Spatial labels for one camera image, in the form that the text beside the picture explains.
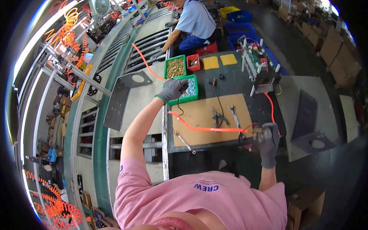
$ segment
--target gray work glove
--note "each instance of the gray work glove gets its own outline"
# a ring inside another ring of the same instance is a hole
[[[173,25],[174,25],[173,22],[167,22],[167,23],[165,23],[165,27],[167,27],[167,28],[170,28]]]
[[[265,123],[262,125],[263,133],[254,134],[253,139],[259,142],[259,152],[261,153],[261,165],[266,169],[276,166],[276,150],[279,146],[279,128],[277,124]]]
[[[156,61],[156,59],[157,59],[159,56],[163,55],[163,54],[164,54],[164,52],[163,52],[162,50],[160,50],[157,54],[152,55],[152,57],[150,58],[150,60],[151,60],[151,61]]]
[[[170,78],[164,85],[162,91],[155,95],[155,97],[159,97],[163,100],[164,105],[171,101],[178,99],[181,96],[181,92],[179,91],[185,84],[188,84],[188,79],[184,80],[174,80]]]

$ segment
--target woman's right hand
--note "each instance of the woman's right hand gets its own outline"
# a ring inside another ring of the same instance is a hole
[[[259,142],[262,167],[272,169],[276,166],[276,151],[280,142],[279,128],[277,124],[265,123],[262,129],[263,133],[254,134],[253,139]]]

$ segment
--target red stool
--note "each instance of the red stool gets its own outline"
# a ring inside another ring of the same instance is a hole
[[[208,46],[195,50],[195,54],[198,54],[199,56],[217,52],[218,51],[216,42],[212,42]]]

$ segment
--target blue shirt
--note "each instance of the blue shirt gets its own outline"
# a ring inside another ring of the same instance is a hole
[[[186,0],[183,13],[175,29],[194,33],[198,38],[207,39],[215,31],[216,23],[202,3],[195,0]]]

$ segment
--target pliers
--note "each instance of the pliers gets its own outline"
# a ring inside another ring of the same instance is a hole
[[[219,124],[219,120],[218,119],[221,119],[223,121],[226,122],[227,125],[229,125],[229,122],[227,121],[226,118],[224,118],[224,116],[222,116],[221,114],[217,113],[215,108],[212,107],[211,108],[211,111],[212,111],[212,118],[213,118],[213,123],[215,125],[216,128],[219,128],[220,127],[220,124]]]

